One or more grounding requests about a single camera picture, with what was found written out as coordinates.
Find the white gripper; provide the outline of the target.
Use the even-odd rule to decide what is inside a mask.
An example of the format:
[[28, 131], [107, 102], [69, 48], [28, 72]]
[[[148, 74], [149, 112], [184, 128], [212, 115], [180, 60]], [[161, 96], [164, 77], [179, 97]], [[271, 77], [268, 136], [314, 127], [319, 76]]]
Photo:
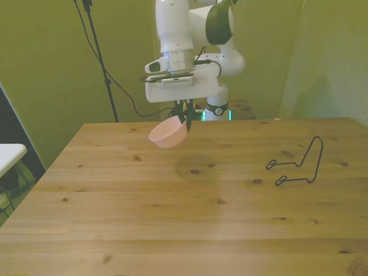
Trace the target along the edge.
[[[196, 66], [187, 74], [149, 76], [145, 80], [146, 98], [150, 103], [175, 101], [171, 115], [177, 116], [181, 124], [186, 121], [187, 132], [190, 132], [194, 102], [187, 99], [207, 98], [218, 94], [220, 85], [217, 77], [221, 72], [219, 64], [210, 62]], [[187, 100], [185, 113], [183, 100]]]

